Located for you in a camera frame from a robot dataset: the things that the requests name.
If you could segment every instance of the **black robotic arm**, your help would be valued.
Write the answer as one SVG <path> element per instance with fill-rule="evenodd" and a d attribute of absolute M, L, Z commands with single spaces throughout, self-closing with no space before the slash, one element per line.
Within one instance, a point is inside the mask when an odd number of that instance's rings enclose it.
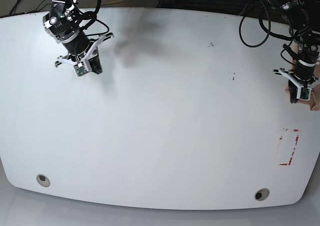
<path fill-rule="evenodd" d="M 87 12 L 82 12 L 76 3 L 77 0 L 52 0 L 49 14 L 43 17 L 43 26 L 46 32 L 68 50 L 66 56 L 58 57 L 55 66 L 58 67 L 62 63 L 70 64 L 74 67 L 77 76 L 83 76 L 91 71 L 100 74 L 102 67 L 98 45 L 111 38 L 113 34 L 109 33 L 107 25 L 97 20 L 101 0 L 98 0 L 95 11 Z M 83 20 L 89 22 L 80 27 Z M 107 31 L 96 34 L 99 36 L 98 39 L 89 39 L 84 30 L 88 29 L 95 21 L 106 26 Z"/>
<path fill-rule="evenodd" d="M 315 14 L 315 7 L 319 8 L 318 0 L 267 0 L 270 7 L 282 11 L 283 18 L 290 26 L 291 37 L 284 37 L 271 33 L 271 36 L 283 40 L 295 41 L 298 44 L 298 53 L 291 50 L 290 44 L 283 45 L 283 51 L 286 51 L 294 60 L 292 69 L 285 71 L 280 68 L 274 70 L 275 74 L 282 75 L 289 80 L 291 103 L 297 103 L 300 100 L 310 100 L 313 87 L 320 83 L 314 76 L 314 70 L 319 58 L 318 45 L 320 45 L 320 35 L 313 31 L 317 26 L 319 17 Z M 260 25 L 267 32 L 263 25 L 260 14 Z"/>

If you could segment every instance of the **circular hole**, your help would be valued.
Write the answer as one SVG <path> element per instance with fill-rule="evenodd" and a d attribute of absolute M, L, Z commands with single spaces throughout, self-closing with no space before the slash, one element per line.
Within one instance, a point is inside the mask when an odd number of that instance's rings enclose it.
<path fill-rule="evenodd" d="M 261 199 L 261 197 L 262 197 L 262 194 L 261 194 L 261 193 L 257 193 L 257 194 L 255 195 L 255 199 L 257 199 L 257 200 Z"/>
<path fill-rule="evenodd" d="M 261 189 L 255 193 L 254 199 L 257 201 L 263 201 L 268 198 L 270 191 L 268 189 Z"/>
<path fill-rule="evenodd" d="M 50 180 L 44 176 L 44 175 L 37 175 L 36 181 L 43 187 L 49 187 L 50 186 Z"/>
<path fill-rule="evenodd" d="M 39 178 L 40 178 L 41 181 L 46 181 L 46 178 L 43 175 L 39 175 Z"/>

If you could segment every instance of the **robotic arm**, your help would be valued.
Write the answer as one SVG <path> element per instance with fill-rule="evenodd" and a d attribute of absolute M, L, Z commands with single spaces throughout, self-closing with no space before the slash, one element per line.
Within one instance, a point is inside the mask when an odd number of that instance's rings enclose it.
<path fill-rule="evenodd" d="M 286 51 L 295 60 L 295 63 L 292 63 L 293 68 L 289 71 L 280 68 L 274 72 L 288 79 L 291 103 L 297 103 L 299 99 L 310 100 L 312 88 L 320 83 L 313 73 L 319 58 L 320 35 L 312 31 L 313 27 L 317 26 L 316 19 L 319 18 L 316 15 L 319 0 L 267 1 L 272 8 L 283 12 L 284 19 L 290 25 L 291 42 L 298 44 L 298 53 L 293 52 L 290 45 L 283 45 L 282 53 Z"/>
<path fill-rule="evenodd" d="M 109 33 L 107 25 L 97 19 L 101 0 L 98 0 L 95 11 L 85 13 L 78 9 L 76 2 L 77 0 L 52 0 L 49 14 L 43 17 L 43 26 L 46 32 L 68 50 L 66 56 L 58 57 L 55 66 L 58 67 L 62 63 L 70 64 L 74 67 L 77 76 L 83 76 L 88 72 L 100 74 L 102 68 L 98 45 L 114 35 Z M 89 22 L 80 27 L 83 20 L 89 20 Z M 88 29 L 95 21 L 103 24 L 107 31 L 86 35 L 84 30 Z M 88 38 L 88 36 L 93 35 L 98 35 L 99 38 Z"/>
<path fill-rule="evenodd" d="M 280 68 L 274 70 L 275 74 L 282 75 L 288 79 L 291 103 L 296 103 L 299 99 L 309 100 L 313 87 L 320 83 L 315 78 L 314 70 L 318 62 L 320 45 L 320 35 L 313 32 L 317 24 L 318 12 L 315 8 L 320 4 L 320 0 L 266 0 L 271 8 L 281 10 L 284 19 L 290 25 L 291 37 L 281 37 L 271 32 L 271 36 L 295 41 L 298 44 L 298 53 L 291 50 L 290 44 L 283 45 L 283 51 L 286 51 L 295 60 L 292 63 L 293 69 L 285 71 Z M 99 60 L 98 45 L 111 38 L 109 28 L 103 22 L 97 19 L 97 13 L 101 6 L 101 0 L 98 0 L 95 11 L 82 12 L 77 7 L 77 0 L 52 0 L 51 10 L 43 18 L 43 25 L 46 32 L 54 37 L 57 43 L 62 43 L 68 50 L 64 57 L 60 56 L 55 63 L 58 67 L 62 63 L 70 64 L 74 67 L 77 76 L 83 76 L 88 72 L 96 74 L 102 73 Z M 262 28 L 263 12 L 259 20 Z M 89 22 L 80 27 L 83 20 Z M 98 39 L 89 39 L 84 33 L 95 21 L 103 24 L 107 31 L 98 35 Z"/>

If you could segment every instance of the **white tabletop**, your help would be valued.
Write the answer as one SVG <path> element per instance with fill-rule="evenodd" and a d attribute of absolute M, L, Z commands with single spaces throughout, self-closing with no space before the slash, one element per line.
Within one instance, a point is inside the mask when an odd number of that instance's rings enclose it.
<path fill-rule="evenodd" d="M 273 75 L 288 67 L 283 41 L 246 48 L 241 18 L 231 15 L 105 8 L 98 17 L 115 38 L 99 47 L 103 74 L 77 78 L 68 65 L 54 68 L 67 51 L 45 33 L 43 16 L 0 19 L 0 156 L 14 186 L 155 209 L 301 198 L 320 151 L 320 115 L 291 105 L 287 81 Z M 277 23 L 272 30 L 288 32 Z M 96 23 L 88 32 L 102 31 Z M 243 35 L 258 43 L 265 33 L 247 19 Z M 270 196 L 259 202 L 262 188 Z"/>

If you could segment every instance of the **white table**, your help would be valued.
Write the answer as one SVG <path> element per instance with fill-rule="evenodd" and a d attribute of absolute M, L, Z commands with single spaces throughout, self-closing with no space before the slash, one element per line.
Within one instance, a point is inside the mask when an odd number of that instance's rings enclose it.
<path fill-rule="evenodd" d="M 43 16 L 0 19 L 0 156 L 11 184 L 154 209 L 259 208 L 301 198 L 320 151 L 320 115 L 291 105 L 287 81 L 273 75 L 288 67 L 283 41 L 246 48 L 241 18 L 231 15 L 105 8 L 98 17 L 115 38 L 99 47 L 103 74 L 77 78 L 68 65 L 54 68 L 66 50 L 45 33 Z M 288 31 L 276 23 L 272 30 Z M 95 24 L 88 32 L 101 31 Z M 255 19 L 245 21 L 243 35 L 248 43 L 265 36 Z M 280 166 L 294 148 L 292 163 Z M 259 202 L 262 188 L 270 196 Z"/>

